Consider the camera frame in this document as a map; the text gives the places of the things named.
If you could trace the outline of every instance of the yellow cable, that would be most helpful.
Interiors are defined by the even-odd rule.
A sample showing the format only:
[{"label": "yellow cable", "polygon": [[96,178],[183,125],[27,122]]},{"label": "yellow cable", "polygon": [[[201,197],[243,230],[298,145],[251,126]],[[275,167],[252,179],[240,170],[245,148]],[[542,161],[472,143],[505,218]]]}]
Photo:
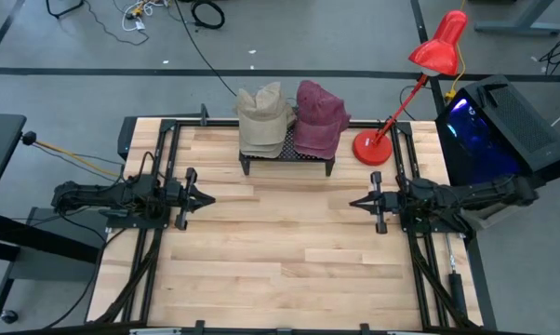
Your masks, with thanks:
[{"label": "yellow cable", "polygon": [[97,166],[95,166],[94,164],[92,164],[92,163],[86,161],[86,159],[84,159],[84,158],[82,158],[82,157],[78,157],[78,156],[76,156],[75,154],[70,153],[70,152],[68,152],[68,151],[65,150],[65,149],[61,149],[61,148],[58,147],[58,146],[54,146],[54,145],[52,145],[52,144],[48,144],[48,143],[45,143],[45,142],[42,142],[42,141],[36,141],[36,144],[38,144],[38,145],[40,145],[40,146],[42,146],[42,147],[45,147],[45,148],[47,148],[47,149],[49,149],[49,150],[56,151],[56,152],[61,153],[61,154],[67,154],[67,155],[70,156],[71,158],[73,158],[73,159],[75,159],[75,160],[77,160],[77,161],[79,161],[79,162],[81,162],[81,163],[84,163],[84,164],[86,164],[87,166],[89,166],[89,167],[91,167],[91,168],[94,168],[95,170],[97,170],[97,171],[99,171],[99,172],[102,172],[102,173],[104,173],[104,174],[107,174],[107,175],[109,175],[109,176],[119,177],[119,174],[118,174],[118,173],[114,173],[114,172],[111,172],[111,171],[107,171],[107,170],[105,170],[105,169],[103,169],[103,168],[97,167]]},{"label": "yellow cable", "polygon": [[[462,5],[460,6],[460,10],[464,9],[464,5],[466,5],[466,0],[462,0]],[[464,62],[464,57],[462,56],[462,50],[460,49],[459,43],[456,43],[456,48],[458,49],[458,54],[460,55],[460,61],[462,62],[462,71],[460,72],[460,74],[458,74],[456,80],[454,80],[454,82],[451,84],[451,89],[446,94],[446,98],[450,100],[454,99],[454,96],[456,96],[456,85],[458,84],[458,81],[460,81],[460,78],[466,73],[466,62]]]}]

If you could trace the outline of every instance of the beige cap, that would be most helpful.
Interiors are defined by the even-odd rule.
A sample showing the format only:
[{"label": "beige cap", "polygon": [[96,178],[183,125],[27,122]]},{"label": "beige cap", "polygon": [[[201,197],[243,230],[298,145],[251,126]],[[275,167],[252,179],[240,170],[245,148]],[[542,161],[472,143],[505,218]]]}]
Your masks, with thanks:
[{"label": "beige cap", "polygon": [[295,115],[280,89],[271,83],[255,97],[239,89],[234,108],[239,117],[240,148],[243,154],[277,157]]}]

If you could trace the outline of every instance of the computer case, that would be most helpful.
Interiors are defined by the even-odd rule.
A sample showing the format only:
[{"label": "computer case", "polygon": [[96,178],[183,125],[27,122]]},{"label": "computer case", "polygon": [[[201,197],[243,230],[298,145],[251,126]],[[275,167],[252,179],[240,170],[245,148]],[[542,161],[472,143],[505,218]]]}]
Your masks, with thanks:
[{"label": "computer case", "polygon": [[560,135],[503,75],[462,88],[435,123],[452,185],[560,177]]}]

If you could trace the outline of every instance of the lamp base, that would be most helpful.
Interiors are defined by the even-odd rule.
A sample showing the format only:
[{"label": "lamp base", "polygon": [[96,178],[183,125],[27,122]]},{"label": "lamp base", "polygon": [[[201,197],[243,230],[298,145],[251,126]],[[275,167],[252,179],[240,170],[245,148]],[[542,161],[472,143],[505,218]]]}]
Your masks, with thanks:
[{"label": "lamp base", "polygon": [[356,159],[369,166],[385,163],[392,155],[392,141],[381,136],[378,143],[373,144],[377,130],[368,129],[356,135],[353,141],[353,153]]}]

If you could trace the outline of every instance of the maroon cap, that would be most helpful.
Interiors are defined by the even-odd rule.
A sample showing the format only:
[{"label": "maroon cap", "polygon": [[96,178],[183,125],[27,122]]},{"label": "maroon cap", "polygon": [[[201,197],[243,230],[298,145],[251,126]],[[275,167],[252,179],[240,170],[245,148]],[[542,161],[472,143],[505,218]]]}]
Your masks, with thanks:
[{"label": "maroon cap", "polygon": [[344,100],[310,80],[300,82],[297,91],[299,116],[295,126],[295,151],[330,159],[336,155],[340,133],[348,127],[351,116]]}]

